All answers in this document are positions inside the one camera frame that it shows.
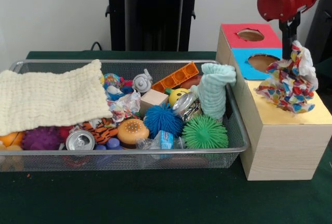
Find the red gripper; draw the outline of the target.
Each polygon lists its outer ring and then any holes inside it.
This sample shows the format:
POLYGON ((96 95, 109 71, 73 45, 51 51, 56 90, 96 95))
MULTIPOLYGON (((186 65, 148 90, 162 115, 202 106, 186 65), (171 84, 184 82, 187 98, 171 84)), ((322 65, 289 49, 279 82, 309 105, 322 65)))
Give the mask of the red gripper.
POLYGON ((279 20, 282 32, 282 59, 289 60, 292 42, 297 40, 301 13, 310 9, 317 0, 257 0, 258 12, 266 21, 279 20))

